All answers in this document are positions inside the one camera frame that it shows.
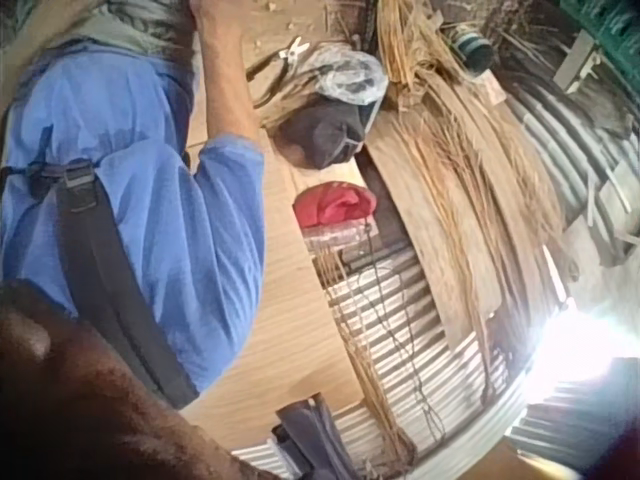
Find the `wire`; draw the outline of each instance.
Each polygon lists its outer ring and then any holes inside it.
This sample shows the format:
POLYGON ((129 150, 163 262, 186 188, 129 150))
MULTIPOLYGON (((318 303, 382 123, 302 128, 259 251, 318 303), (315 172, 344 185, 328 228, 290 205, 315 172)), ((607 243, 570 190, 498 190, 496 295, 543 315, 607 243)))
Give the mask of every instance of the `wire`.
POLYGON ((365 293, 363 286, 361 284, 361 280, 362 280, 362 275, 364 274, 364 271, 360 272, 357 276, 356 279, 356 283, 358 285, 358 292, 360 293, 360 295, 362 295, 362 297, 366 300, 366 302, 369 304, 370 308, 373 310, 373 312, 376 315, 376 318, 378 320, 378 323, 380 324, 380 326, 382 326, 382 328, 385 330, 385 332, 387 333, 387 335, 391 338, 393 344, 394 344, 394 348, 396 349, 396 352, 398 353, 398 355, 400 356, 400 358, 402 359, 403 362, 405 362, 405 366, 406 365, 406 357, 409 358, 409 365, 410 365, 410 370, 412 375, 412 381, 413 381, 413 386, 414 386, 414 395, 416 397, 416 399, 418 400, 418 404, 420 404, 420 406, 422 407, 422 413, 424 415, 425 418, 425 422, 427 424, 427 428, 429 429, 429 432, 431 433, 431 436, 433 437, 433 439, 435 440, 436 444, 442 443, 445 438, 446 438, 446 427, 444 425, 444 422, 442 420, 442 418, 440 417, 440 415, 438 414, 438 412, 433 408, 433 406, 431 405, 431 403, 429 402, 429 399, 427 398, 426 394, 424 393, 424 383, 422 381, 422 377, 420 376, 420 372, 418 371, 418 368, 415 364, 415 352, 416 352, 416 342, 415 342, 415 335, 413 333, 413 329, 411 326, 411 320, 410 320, 410 315, 409 315, 409 311, 407 308, 407 299, 406 299, 406 291, 405 291, 405 286, 404 286, 404 281, 402 279, 402 276, 400 274, 398 274, 397 272, 394 272, 393 269, 391 268, 387 268, 387 267, 380 267, 377 264, 377 260, 375 259, 375 255, 374 255, 374 246, 373 246, 373 241, 371 238, 371 225, 367 222, 366 227, 365 227, 365 232, 367 235, 367 244, 368 244, 368 254, 370 256, 371 259, 371 265, 373 267, 373 271, 374 271, 374 275, 375 275, 375 279, 376 279, 376 285, 378 287, 378 293, 380 296, 380 302, 381 302, 381 306, 382 306, 382 310, 384 313, 384 319, 380 316, 380 314, 378 313, 378 309, 376 308, 376 306, 373 304, 373 302, 371 301, 371 299, 369 298, 369 296, 365 293), (380 269, 384 269, 384 270, 388 270, 390 272, 395 273, 396 277, 398 278, 399 282, 400 282, 400 289, 401 289, 401 296, 402 296, 402 308, 404 310, 404 314, 405 314, 405 318, 406 318, 406 323, 407 323, 407 330, 409 333, 409 342, 411 344, 411 351, 409 351, 407 349, 407 347, 405 347, 402 342, 400 342, 398 340, 398 338, 396 337, 396 335, 393 333, 393 329, 389 323, 389 315, 386 309, 386 305, 385 305, 385 295, 384 292, 382 290, 382 282, 380 280, 380 274, 379 274, 379 270, 380 269))

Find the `green container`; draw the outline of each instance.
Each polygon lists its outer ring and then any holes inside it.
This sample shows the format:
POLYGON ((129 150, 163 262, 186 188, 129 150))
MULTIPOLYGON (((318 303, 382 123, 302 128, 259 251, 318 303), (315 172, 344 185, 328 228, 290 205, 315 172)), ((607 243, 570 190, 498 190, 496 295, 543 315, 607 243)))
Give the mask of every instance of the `green container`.
POLYGON ((638 0, 561 0, 598 42, 629 86, 640 95, 640 6, 638 0))

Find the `red bag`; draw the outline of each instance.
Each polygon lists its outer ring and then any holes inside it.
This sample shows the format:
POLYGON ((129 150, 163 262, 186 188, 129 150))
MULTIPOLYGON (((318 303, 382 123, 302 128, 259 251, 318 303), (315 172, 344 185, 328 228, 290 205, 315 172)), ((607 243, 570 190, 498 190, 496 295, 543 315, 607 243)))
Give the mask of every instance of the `red bag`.
POLYGON ((369 217, 376 197, 363 187, 347 182, 328 182, 302 192, 293 204, 301 228, 337 225, 369 217))

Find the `backpack strap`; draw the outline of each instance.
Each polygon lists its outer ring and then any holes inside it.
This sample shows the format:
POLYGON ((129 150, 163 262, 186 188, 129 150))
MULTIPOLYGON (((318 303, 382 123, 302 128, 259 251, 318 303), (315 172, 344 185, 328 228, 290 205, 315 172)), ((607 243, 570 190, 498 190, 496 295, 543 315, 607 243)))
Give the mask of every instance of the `backpack strap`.
MULTIPOLYGON (((47 178, 47 167, 41 172, 47 178)), ((111 203, 91 162, 55 167, 58 243, 71 297, 135 376, 172 407, 198 396, 135 278, 111 203)))

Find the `pliers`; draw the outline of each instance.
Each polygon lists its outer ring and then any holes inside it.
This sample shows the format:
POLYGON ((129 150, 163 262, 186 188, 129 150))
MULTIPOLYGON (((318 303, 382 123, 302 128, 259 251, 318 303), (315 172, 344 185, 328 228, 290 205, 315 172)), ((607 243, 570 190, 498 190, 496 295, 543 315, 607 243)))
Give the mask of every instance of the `pliers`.
POLYGON ((301 53, 306 52, 310 46, 309 43, 301 45, 301 41, 302 37, 294 38, 287 48, 278 50, 277 52, 266 56, 247 69, 247 82, 251 82, 260 72, 265 70, 276 60, 282 60, 283 62, 282 70, 280 70, 278 76, 269 84, 269 87, 262 97, 253 102, 254 108, 257 109, 264 107, 267 103, 273 100, 273 97, 276 96, 283 85, 293 76, 296 67, 298 66, 298 57, 301 53))

